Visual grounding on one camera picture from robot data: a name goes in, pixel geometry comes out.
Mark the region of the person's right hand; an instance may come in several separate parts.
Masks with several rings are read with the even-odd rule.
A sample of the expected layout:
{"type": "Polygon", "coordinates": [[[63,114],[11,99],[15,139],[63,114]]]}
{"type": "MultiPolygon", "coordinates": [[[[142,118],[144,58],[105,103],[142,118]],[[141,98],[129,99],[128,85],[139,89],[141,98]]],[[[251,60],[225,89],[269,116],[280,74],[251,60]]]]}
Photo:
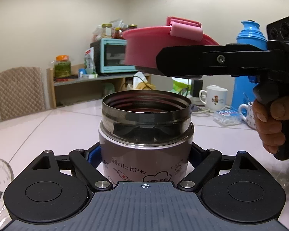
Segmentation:
{"type": "Polygon", "coordinates": [[[271,154],[277,153],[286,140],[282,133],[282,122],[289,120],[289,97],[272,102],[269,109],[255,100],[253,114],[263,147],[271,154]]]}

